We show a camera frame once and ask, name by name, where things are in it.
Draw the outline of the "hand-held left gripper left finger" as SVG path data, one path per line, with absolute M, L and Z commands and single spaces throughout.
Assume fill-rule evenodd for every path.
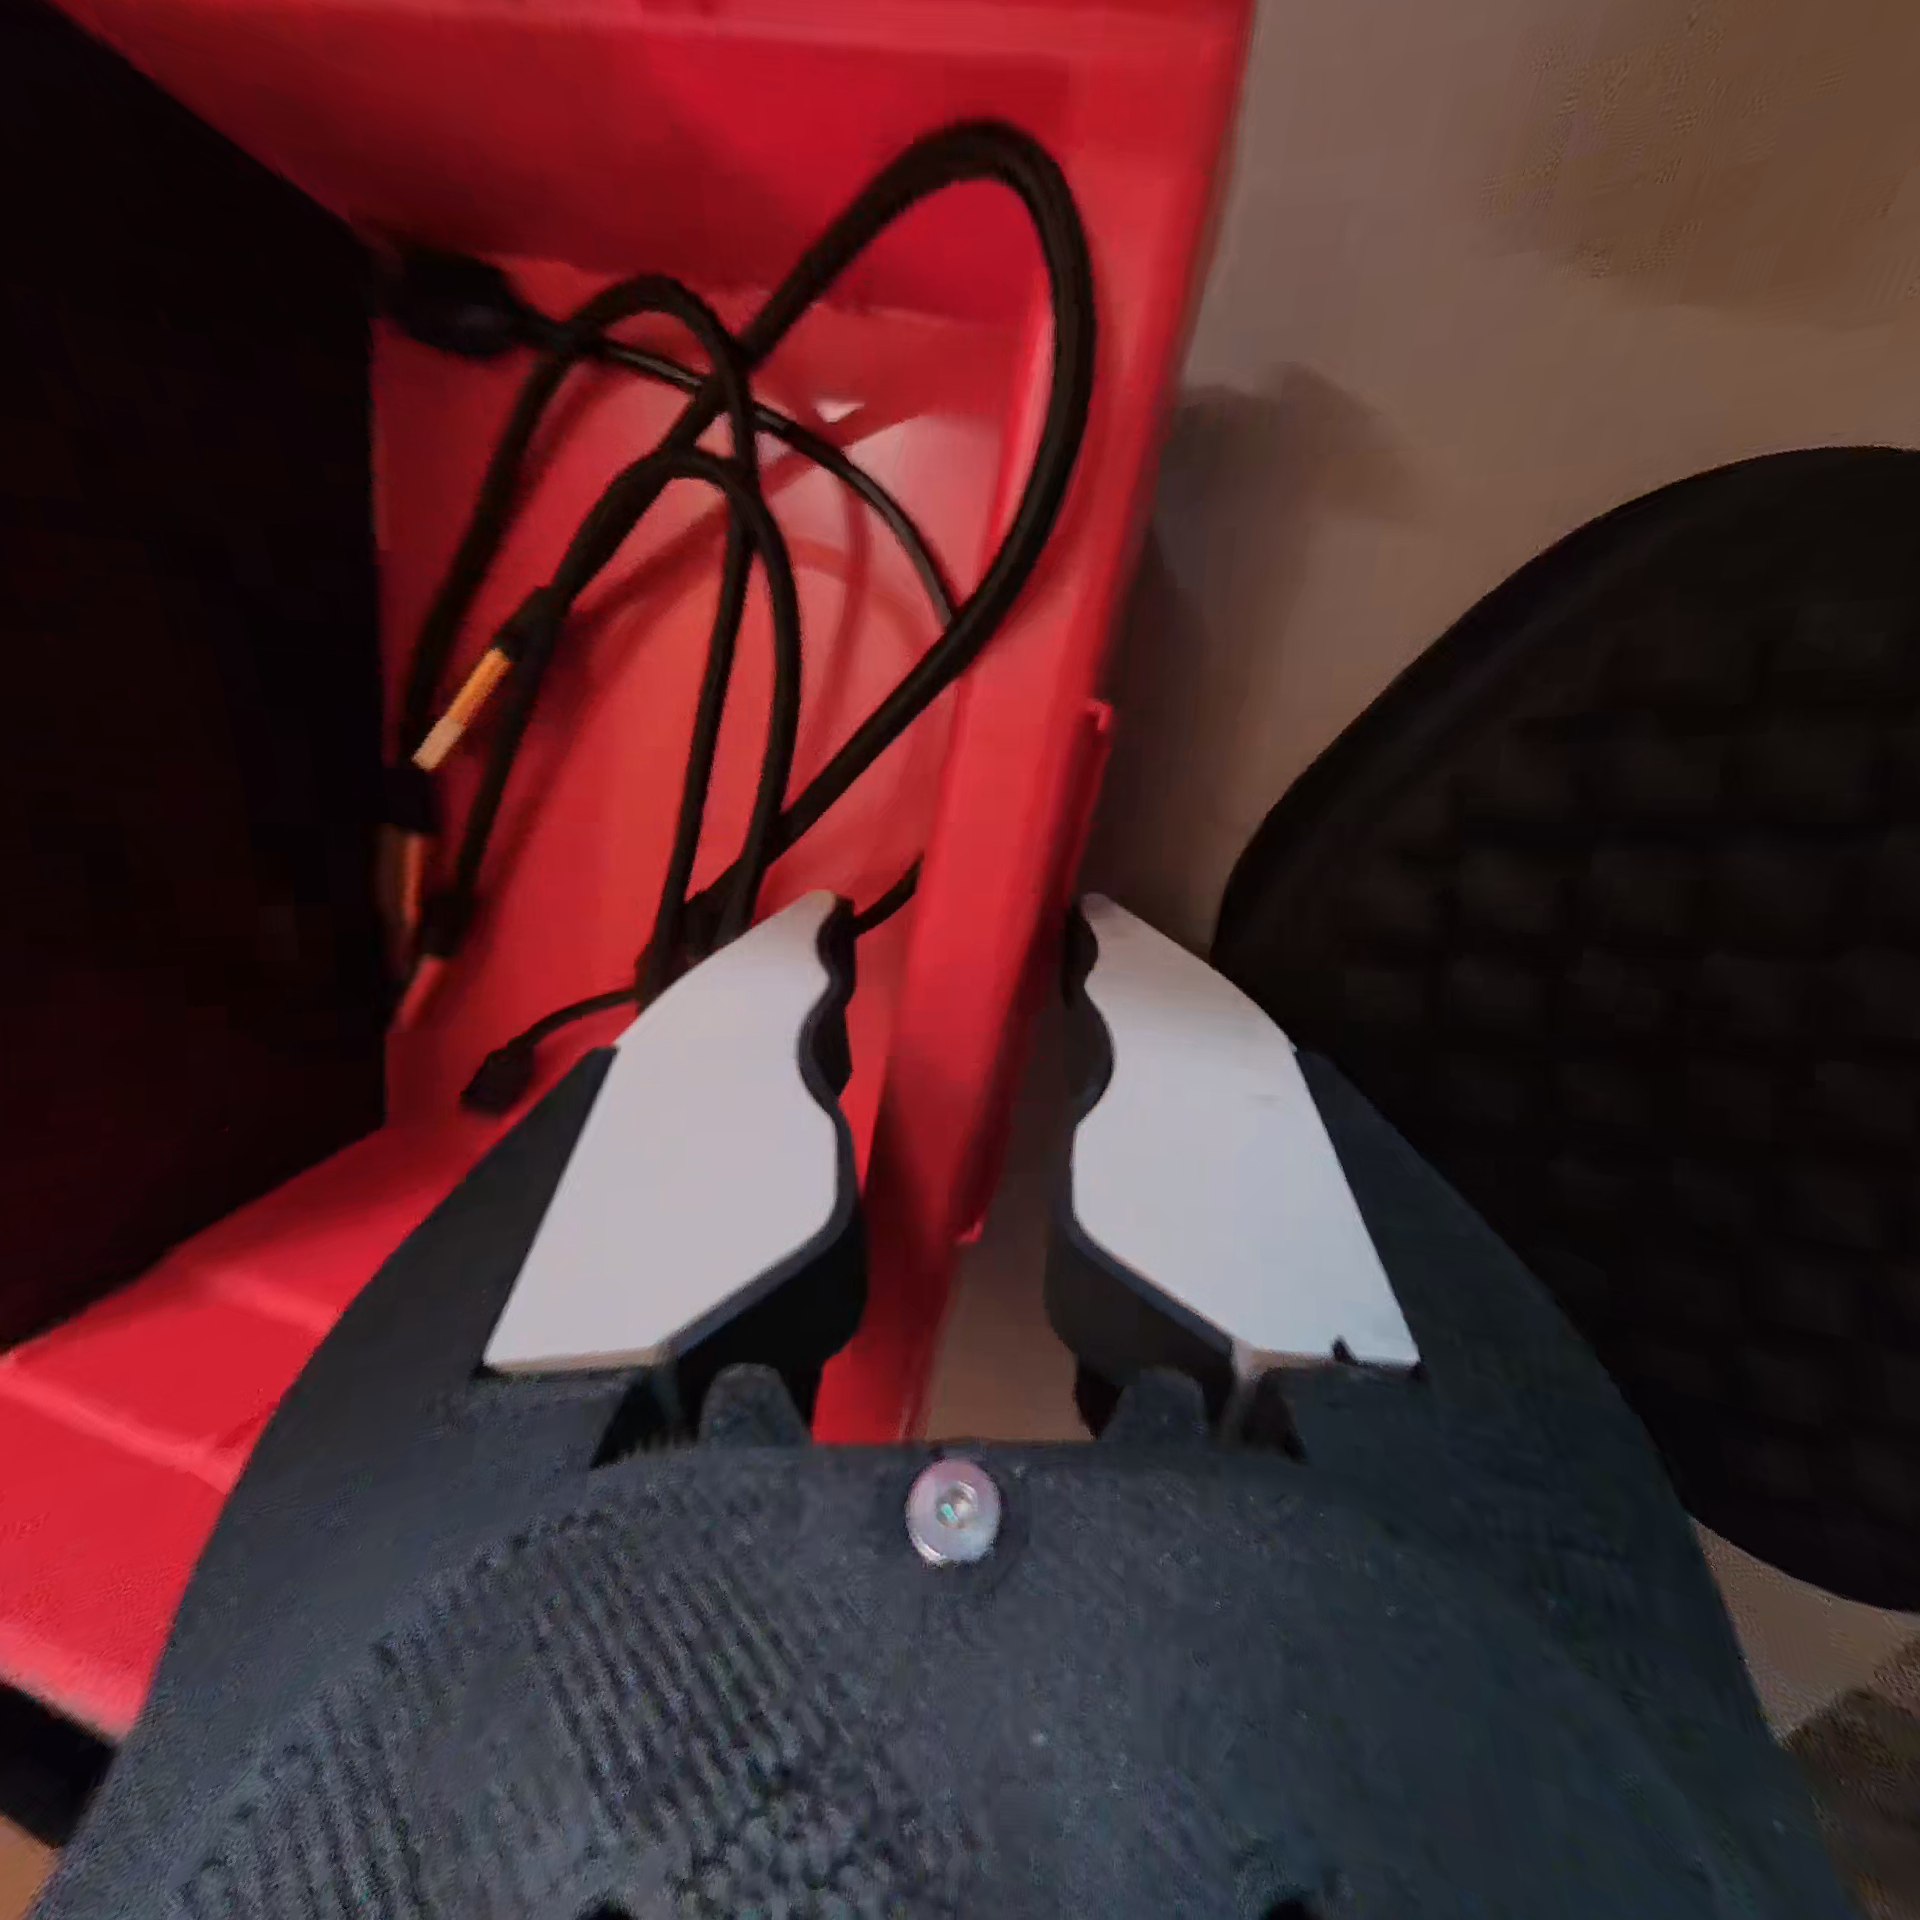
M 488 1340 L 493 1373 L 683 1359 L 843 1239 L 851 921 L 847 897 L 801 895 L 614 1042 Z

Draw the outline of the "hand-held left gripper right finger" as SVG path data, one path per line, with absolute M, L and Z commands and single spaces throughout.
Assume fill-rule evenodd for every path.
M 1087 1050 L 1048 1250 L 1048 1317 L 1106 1386 L 1169 1368 L 1422 1364 L 1285 1029 L 1208 960 L 1082 895 L 1063 1001 Z

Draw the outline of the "red plastic bin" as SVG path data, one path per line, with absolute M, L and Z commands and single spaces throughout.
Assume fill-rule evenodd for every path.
M 415 981 L 401 856 L 450 876 L 501 688 L 421 732 L 662 445 L 759 479 L 801 598 L 784 816 L 986 576 L 1049 400 L 1022 200 L 894 218 L 752 365 L 741 336 L 918 140 L 1042 144 L 1088 238 L 1095 372 L 1061 514 L 971 670 L 769 866 L 722 935 L 774 698 L 752 574 L 672 988 L 811 892 L 856 910 L 853 1137 L 871 1306 L 829 1433 L 923 1400 L 953 1245 L 1003 1148 L 1040 956 L 1087 842 L 1098 696 L 1217 214 L 1250 4 L 54 4 L 349 228 L 366 263 L 381 642 L 381 1124 L 6 1345 L 6 1693 L 121 1742 L 186 1583 L 297 1373 L 522 1116 L 461 1093 L 511 1034 L 641 981 L 677 839 L 730 504 L 672 484 L 579 597 L 461 951 Z

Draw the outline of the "black mesh pad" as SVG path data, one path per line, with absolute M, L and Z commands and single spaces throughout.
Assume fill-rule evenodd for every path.
M 1550 543 L 1272 806 L 1210 957 L 1547 1285 L 1693 1517 L 1915 1610 L 1915 447 Z

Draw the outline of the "black bin divider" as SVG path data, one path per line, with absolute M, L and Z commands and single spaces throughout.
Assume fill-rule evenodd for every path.
M 366 263 L 2 6 L 2 1334 L 374 1132 Z

